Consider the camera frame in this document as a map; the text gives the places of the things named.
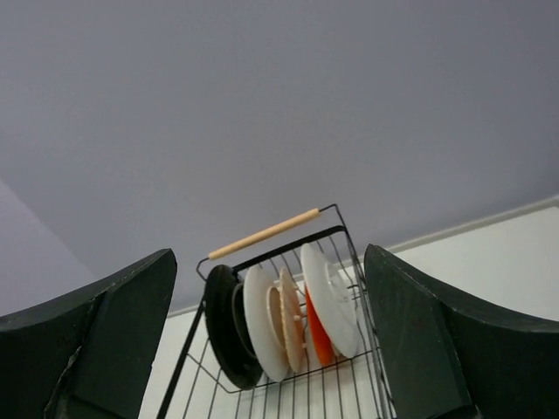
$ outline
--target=wire basket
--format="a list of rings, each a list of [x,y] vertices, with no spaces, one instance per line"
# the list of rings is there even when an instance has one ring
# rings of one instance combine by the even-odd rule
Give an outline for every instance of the wire basket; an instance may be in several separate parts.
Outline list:
[[[342,278],[347,281],[347,287],[355,301],[359,331],[357,355],[351,359],[338,356],[332,365],[321,367],[314,354],[312,339],[304,319],[307,343],[307,362],[304,370],[298,374],[292,373],[282,382],[269,381],[263,374],[255,388],[240,390],[223,374],[211,349],[205,327],[199,327],[204,314],[204,301],[201,301],[163,398],[158,419],[171,419],[168,417],[168,411],[174,399],[181,399],[184,406],[182,416],[178,416],[180,419],[396,418],[390,389],[385,379],[383,358],[371,315],[362,266],[336,204],[308,211],[214,251],[200,261],[197,272],[205,281],[201,269],[208,261],[292,229],[325,211],[335,211],[338,223],[241,262],[235,265],[233,270],[242,278],[248,268],[259,265],[270,273],[275,273],[277,278],[280,268],[285,266],[293,279],[299,283],[302,280],[299,248],[303,244],[314,243],[329,260],[337,262],[336,267],[340,270]],[[342,255],[349,255],[349,260],[343,261]],[[305,312],[302,288],[300,286],[300,304],[301,310]],[[187,374],[186,372],[188,384],[182,384],[181,394],[178,394],[175,391],[177,383],[179,379],[183,382],[184,377],[181,375]]]

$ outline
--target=metal frame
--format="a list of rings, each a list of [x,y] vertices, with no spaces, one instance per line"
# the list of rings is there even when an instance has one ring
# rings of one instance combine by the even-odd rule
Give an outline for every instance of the metal frame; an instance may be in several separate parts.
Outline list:
[[[355,391],[355,399],[356,399],[356,404],[357,404],[357,413],[358,413],[358,417],[362,417],[362,412],[361,412],[361,408],[360,408],[360,400],[359,400],[359,394],[357,391],[357,383],[356,383],[356,379],[355,379],[355,361],[356,360],[360,360],[360,359],[365,359],[367,362],[367,369],[368,369],[368,373],[369,373],[369,384],[371,387],[371,391],[372,391],[372,395],[374,398],[374,402],[375,402],[375,410],[376,410],[376,416],[379,418],[395,418],[396,417],[396,412],[394,410],[394,405],[393,405],[393,401],[391,400],[390,397],[390,389],[388,387],[388,383],[385,379],[385,373],[384,373],[384,366],[383,366],[383,361],[382,361],[382,355],[380,352],[380,348],[379,348],[379,344],[378,344],[378,338],[376,336],[376,329],[375,329],[375,324],[374,321],[372,319],[372,315],[371,315],[371,310],[369,307],[369,299],[366,298],[366,293],[367,290],[365,288],[365,281],[364,281],[364,274],[363,274],[363,270],[361,267],[361,264],[359,262],[357,253],[355,251],[355,246],[353,244],[353,241],[351,239],[351,236],[348,233],[348,229],[347,226],[345,224],[345,221],[342,217],[342,213],[339,210],[339,207],[337,204],[331,204],[328,205],[327,207],[320,209],[320,213],[328,211],[328,210],[334,210],[335,213],[338,216],[339,219],[339,224],[334,225],[332,227],[326,228],[324,230],[320,230],[318,232],[315,232],[314,234],[311,234],[309,236],[300,238],[298,240],[295,240],[289,244],[285,244],[283,246],[280,246],[272,251],[268,251],[264,254],[261,254],[255,258],[251,258],[249,260],[246,260],[240,264],[237,264],[236,266],[233,267],[233,270],[236,273],[240,273],[242,271],[245,271],[246,269],[248,269],[251,266],[254,266],[256,264],[262,266],[265,263],[269,263],[270,266],[275,270],[276,274],[279,276],[279,269],[278,266],[276,265],[276,263],[274,262],[274,258],[279,258],[282,262],[282,264],[290,271],[290,273],[292,273],[292,267],[289,265],[289,263],[286,260],[286,255],[294,255],[295,259],[298,262],[298,268],[300,270],[302,270],[302,266],[300,263],[300,258],[299,255],[297,254],[296,250],[298,248],[300,248],[303,244],[306,243],[315,243],[319,246],[319,248],[321,249],[322,252],[324,251],[324,246],[323,243],[321,242],[321,240],[328,240],[329,243],[331,244],[333,250],[334,250],[334,254],[335,257],[337,258],[337,261],[340,265],[340,267],[343,269],[343,271],[345,272],[346,276],[349,278],[349,280],[351,281],[351,284],[348,286],[349,290],[352,291],[353,293],[353,300],[355,301],[355,308],[356,310],[361,309],[362,311],[362,318],[364,319],[364,325],[365,328],[367,330],[366,335],[368,337],[368,339],[365,339],[365,334],[362,331],[362,325],[358,324],[358,328],[359,328],[359,334],[361,336],[361,341],[362,341],[362,348],[363,350],[354,358],[352,359],[336,359],[336,362],[328,367],[320,367],[320,368],[314,368],[312,370],[307,370],[305,372],[302,372],[300,374],[292,374],[292,376],[286,378],[283,382],[280,383],[274,383],[274,382],[269,382],[269,380],[267,380],[265,383],[259,384],[258,386],[256,386],[255,388],[251,389],[251,390],[240,390],[240,389],[235,389],[235,390],[231,390],[228,389],[226,386],[224,386],[221,382],[221,369],[219,370],[217,376],[215,376],[214,374],[212,374],[207,368],[205,368],[202,363],[204,360],[204,356],[207,353],[207,348],[209,346],[209,341],[205,341],[204,344],[204,350],[202,352],[202,358],[200,360],[196,359],[194,356],[192,356],[189,351],[190,351],[190,347],[192,345],[192,341],[195,338],[195,334],[197,332],[197,328],[199,326],[200,323],[200,319],[202,318],[202,314],[204,313],[204,299],[202,299],[202,301],[200,302],[200,304],[198,305],[197,308],[197,312],[195,315],[195,318],[193,320],[192,326],[190,327],[189,333],[186,337],[186,341],[184,342],[183,345],[183,349],[178,357],[176,366],[175,366],[175,370],[173,371],[173,374],[171,376],[171,379],[169,381],[169,385],[167,387],[167,391],[165,393],[165,396],[163,397],[162,400],[162,404],[161,407],[159,409],[159,413],[157,415],[157,419],[165,419],[168,410],[169,410],[169,405],[171,404],[171,401],[173,399],[173,396],[175,394],[175,390],[176,390],[176,386],[179,382],[179,379],[181,377],[181,372],[183,371],[184,368],[184,364],[185,361],[187,359],[193,361],[196,365],[197,365],[197,370],[195,372],[195,378],[194,378],[194,383],[192,384],[192,387],[190,388],[190,393],[189,396],[187,398],[186,401],[186,407],[185,410],[183,412],[183,418],[187,415],[188,411],[189,411],[189,406],[191,404],[192,401],[192,395],[194,393],[194,390],[197,386],[197,380],[198,380],[198,376],[200,375],[200,372],[203,372],[204,374],[207,374],[214,382],[215,382],[215,386],[213,389],[213,395],[211,398],[211,403],[209,406],[209,412],[208,412],[208,418],[211,417],[211,412],[213,410],[213,406],[214,406],[214,401],[216,400],[216,394],[217,394],[217,390],[220,388],[221,390],[223,390],[227,395],[229,396],[234,396],[234,395],[238,395],[238,400],[237,400],[237,408],[236,408],[236,413],[235,413],[235,418],[238,417],[238,411],[239,411],[239,405],[241,403],[241,395],[242,394],[250,394],[252,392],[252,396],[251,396],[251,401],[250,401],[250,416],[252,415],[252,402],[254,400],[254,395],[255,392],[259,389],[264,389],[265,391],[265,400],[264,400],[264,414],[262,416],[263,419],[265,419],[267,417],[266,414],[266,404],[267,404],[267,396],[268,396],[268,389],[271,386],[279,386],[279,397],[278,397],[278,407],[277,407],[277,417],[280,417],[280,402],[282,400],[282,396],[281,396],[281,388],[282,385],[284,385],[285,383],[288,382],[292,382],[293,383],[293,402],[292,402],[292,412],[291,412],[291,417],[295,417],[295,410],[298,408],[296,406],[295,403],[295,396],[296,396],[296,390],[295,388],[296,383],[303,381],[305,378],[307,381],[307,404],[309,404],[309,397],[310,397],[310,376],[314,375],[314,374],[320,374],[321,375],[321,380],[322,380],[322,406],[323,406],[323,415],[324,417],[327,416],[327,411],[326,411],[326,392],[324,390],[324,381],[325,381],[325,374],[336,374],[336,380],[337,380],[337,386],[338,386],[338,397],[339,397],[339,406],[340,406],[340,412],[339,415],[337,417],[344,417],[344,411],[343,411],[343,407],[342,407],[342,387],[341,387],[341,382],[340,382],[340,371],[341,368],[350,368],[351,369],[351,374],[353,376],[353,387],[354,387],[354,391]],[[333,237],[339,237],[341,234],[343,234],[343,236],[345,236],[345,245],[347,245],[347,249],[349,251],[349,255],[350,255],[350,260],[351,260],[351,264],[353,265],[354,268],[354,274],[355,274],[355,280],[352,279],[352,276],[349,275],[349,272],[347,271],[347,267],[346,265],[342,262],[342,257],[341,257],[341,253],[339,252],[338,246],[336,245]],[[197,273],[200,276],[200,278],[205,281],[206,277],[201,273],[201,267],[204,263],[208,262],[209,259],[208,258],[204,258],[202,259],[198,265],[197,265]],[[308,354],[307,354],[307,365],[309,366],[309,358],[308,358]],[[307,418],[311,417],[311,410],[310,410],[310,406],[307,406]]]

